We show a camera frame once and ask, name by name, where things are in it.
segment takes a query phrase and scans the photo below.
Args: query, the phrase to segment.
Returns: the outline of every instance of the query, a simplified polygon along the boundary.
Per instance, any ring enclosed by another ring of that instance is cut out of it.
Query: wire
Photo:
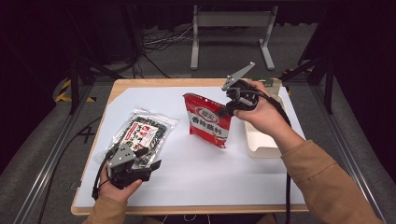
[[[256,90],[256,91],[240,91],[240,92],[247,92],[247,93],[252,93],[255,95],[258,95],[265,100],[268,101],[271,105],[274,106],[274,108],[277,110],[277,112],[282,116],[282,118],[289,124],[291,127],[291,123],[289,120],[288,115],[286,114],[285,110],[283,110],[282,105],[280,102],[275,100],[274,98],[268,96],[262,91]],[[289,224],[290,223],[290,175],[288,172],[286,172],[286,221],[285,223]]]
[[[54,170],[52,171],[52,173],[51,173],[51,175],[50,175],[50,178],[49,178],[49,186],[47,187],[47,193],[46,193],[46,196],[45,196],[45,198],[44,198],[44,202],[43,202],[43,204],[42,204],[42,206],[41,206],[40,216],[39,216],[38,221],[37,221],[38,224],[41,223],[41,220],[42,220],[42,218],[43,218],[43,216],[44,216],[44,211],[45,211],[45,209],[46,209],[47,200],[48,200],[48,198],[49,198],[49,196],[50,196],[50,188],[51,188],[51,186],[52,186],[53,177],[55,176],[56,169],[58,168],[58,165],[59,165],[59,162],[61,161],[62,156],[64,155],[64,153],[66,152],[67,148],[70,146],[70,144],[73,142],[73,140],[75,140],[75,138],[76,138],[77,136],[79,136],[80,134],[82,134],[82,133],[83,133],[85,130],[87,130],[93,123],[95,123],[97,120],[99,120],[99,119],[101,119],[101,118],[102,118],[102,117],[99,117],[99,118],[97,118],[97,119],[94,119],[93,121],[91,121],[90,123],[88,123],[86,126],[84,126],[84,128],[82,128],[79,132],[77,132],[77,133],[72,137],[72,139],[70,139],[70,141],[67,143],[67,145],[64,147],[64,149],[63,149],[63,151],[62,151],[62,153],[61,153],[61,156],[60,156],[60,157],[58,158],[58,160],[56,161]]]
[[[191,27],[189,27],[187,30],[180,32],[179,35],[176,34],[176,32],[173,32],[171,35],[168,36],[169,32],[167,32],[165,35],[163,35],[162,38],[158,38],[157,35],[154,35],[155,38],[151,38],[149,35],[144,36],[144,38],[148,37],[148,41],[143,43],[143,48],[148,49],[149,51],[146,51],[146,53],[151,53],[154,50],[159,50],[163,51],[169,47],[171,47],[173,44],[179,43],[185,39],[191,40],[191,38],[188,38],[186,36],[190,35],[191,33]]]

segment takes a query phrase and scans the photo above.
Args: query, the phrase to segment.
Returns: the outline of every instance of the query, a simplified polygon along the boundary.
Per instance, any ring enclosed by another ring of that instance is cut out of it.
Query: clear plastic bag
[[[149,167],[177,123],[178,120],[163,114],[136,109],[113,137],[109,150],[118,149],[122,144],[127,144],[133,151],[148,147],[148,153],[136,159],[134,168]]]

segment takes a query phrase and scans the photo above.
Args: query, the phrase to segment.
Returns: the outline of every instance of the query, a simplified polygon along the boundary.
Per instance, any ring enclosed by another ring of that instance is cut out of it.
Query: metal frame
[[[191,70],[198,69],[199,39],[198,28],[215,26],[241,26],[241,27],[266,27],[264,39],[259,39],[262,56],[268,70],[274,70],[275,66],[268,50],[268,41],[274,26],[277,7],[271,11],[198,11],[198,6],[194,6],[192,29],[193,42],[191,52]]]

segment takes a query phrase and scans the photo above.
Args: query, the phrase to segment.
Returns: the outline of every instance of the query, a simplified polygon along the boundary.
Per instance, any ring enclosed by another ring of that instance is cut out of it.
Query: red package
[[[197,134],[207,142],[225,148],[231,116],[221,118],[216,114],[225,105],[194,93],[183,96],[190,120],[190,134]]]

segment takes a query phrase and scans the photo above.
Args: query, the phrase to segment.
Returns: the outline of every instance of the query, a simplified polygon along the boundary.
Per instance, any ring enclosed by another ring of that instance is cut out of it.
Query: person's right hand
[[[249,85],[270,96],[267,89],[265,89],[261,82],[250,81]],[[276,129],[285,125],[289,126],[276,109],[262,97],[259,97],[259,102],[254,110],[235,110],[233,114],[237,118],[251,123],[258,131],[270,136],[276,134]]]
[[[142,180],[138,179],[125,189],[118,189],[108,180],[107,164],[100,174],[99,195],[105,196],[120,203],[128,203],[128,198],[142,185]]]
[[[270,96],[261,82],[251,81],[249,84],[251,87]],[[304,141],[304,139],[282,118],[277,110],[262,97],[260,97],[254,110],[235,110],[233,114],[237,118],[249,122],[261,133],[273,137],[282,154],[297,147]]]

